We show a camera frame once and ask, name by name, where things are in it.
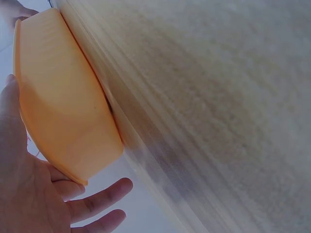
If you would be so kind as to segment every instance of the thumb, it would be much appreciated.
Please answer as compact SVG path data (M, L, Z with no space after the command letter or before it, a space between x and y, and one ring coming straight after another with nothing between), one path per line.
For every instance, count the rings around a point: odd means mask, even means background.
M28 9L26 7L24 7L21 11L20 11L20 17L31 17L34 16L36 14L38 14L39 12L33 9Z
M6 78L6 87L0 94L0 115L20 118L19 114L19 87L13 74Z

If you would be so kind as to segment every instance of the white wall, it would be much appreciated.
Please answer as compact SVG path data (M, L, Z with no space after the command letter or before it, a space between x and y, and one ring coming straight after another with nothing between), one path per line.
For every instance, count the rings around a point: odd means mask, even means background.
M38 11L49 8L49 4L46 0L21 0L21 2L25 6L34 8ZM13 37L5 27L4 23L0 21L0 90L4 87L5 77L12 72ZM38 153L38 149L31 140L29 140L28 143L28 150L32 154ZM77 223L74 226L83 226L90 223L113 209L123 209L127 213L127 218L125 222L114 231L115 233L175 233L176 231L172 224L164 216L157 203L137 178L124 157L90 179L89 185L86 188L86 193L78 198L92 195L107 188L122 177L128 177L133 181L133 191L123 200L98 216Z

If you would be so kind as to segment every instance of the knuckle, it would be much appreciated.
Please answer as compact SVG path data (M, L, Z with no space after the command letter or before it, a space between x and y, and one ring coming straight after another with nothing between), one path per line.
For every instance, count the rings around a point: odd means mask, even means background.
M83 199L83 202L88 212L92 213L95 210L95 203L90 198Z

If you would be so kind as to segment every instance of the palm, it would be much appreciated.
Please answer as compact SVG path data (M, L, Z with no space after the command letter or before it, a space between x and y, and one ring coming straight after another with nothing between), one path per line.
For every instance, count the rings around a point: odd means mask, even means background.
M125 218L121 210L83 228L71 229L70 224L90 218L123 198L132 189L132 182L123 178L93 196L68 201L82 194L84 187L27 152L18 107L18 86L12 81L0 96L0 213L5 213L0 214L0 225L7 227L4 232L113 231Z

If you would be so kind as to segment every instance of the plastic container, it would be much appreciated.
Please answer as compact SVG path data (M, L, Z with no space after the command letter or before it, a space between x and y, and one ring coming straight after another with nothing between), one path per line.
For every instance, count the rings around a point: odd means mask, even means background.
M86 185L121 156L123 145L103 90L60 12L18 21L13 53L31 138L51 164Z

